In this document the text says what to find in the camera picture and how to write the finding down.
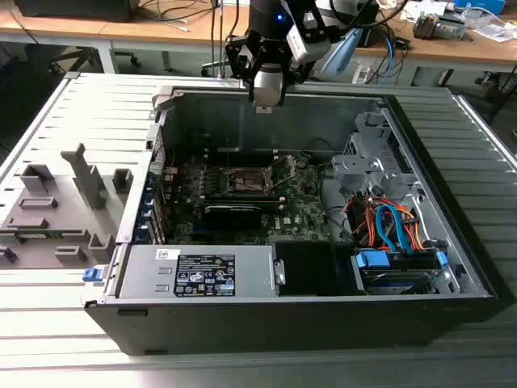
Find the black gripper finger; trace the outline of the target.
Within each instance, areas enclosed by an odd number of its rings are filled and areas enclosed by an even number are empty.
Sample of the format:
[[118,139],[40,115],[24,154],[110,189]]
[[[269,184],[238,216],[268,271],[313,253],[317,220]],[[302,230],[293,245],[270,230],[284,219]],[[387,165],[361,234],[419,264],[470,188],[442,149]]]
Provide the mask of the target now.
[[284,101],[289,86],[301,84],[308,79],[311,72],[311,62],[301,65],[292,65],[292,58],[285,57],[280,63],[280,68],[282,74],[280,101]]
[[256,34],[231,36],[225,53],[232,77],[246,84],[248,100],[254,101],[254,79],[259,71],[259,38]]

